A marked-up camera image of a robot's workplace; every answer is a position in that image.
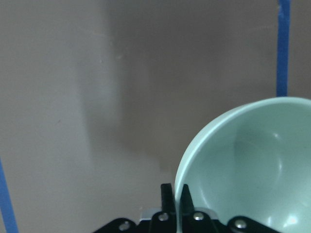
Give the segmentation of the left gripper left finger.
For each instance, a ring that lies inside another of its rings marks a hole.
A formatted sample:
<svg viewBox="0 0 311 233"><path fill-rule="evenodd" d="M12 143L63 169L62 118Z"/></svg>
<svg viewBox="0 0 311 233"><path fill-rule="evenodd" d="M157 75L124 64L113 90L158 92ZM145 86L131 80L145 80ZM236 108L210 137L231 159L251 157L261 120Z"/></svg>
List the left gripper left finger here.
<svg viewBox="0 0 311 233"><path fill-rule="evenodd" d="M172 185L163 183L160 191L161 208L153 211L149 220L148 233L175 233L177 222Z"/></svg>

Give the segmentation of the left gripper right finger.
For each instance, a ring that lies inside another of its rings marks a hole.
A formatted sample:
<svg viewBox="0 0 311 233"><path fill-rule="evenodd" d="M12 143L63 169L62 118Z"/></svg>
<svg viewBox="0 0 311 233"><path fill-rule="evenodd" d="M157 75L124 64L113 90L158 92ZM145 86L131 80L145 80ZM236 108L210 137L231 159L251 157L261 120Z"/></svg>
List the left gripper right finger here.
<svg viewBox="0 0 311 233"><path fill-rule="evenodd" d="M180 224L183 233L218 233L210 216L195 210L187 184L183 185L180 197Z"/></svg>

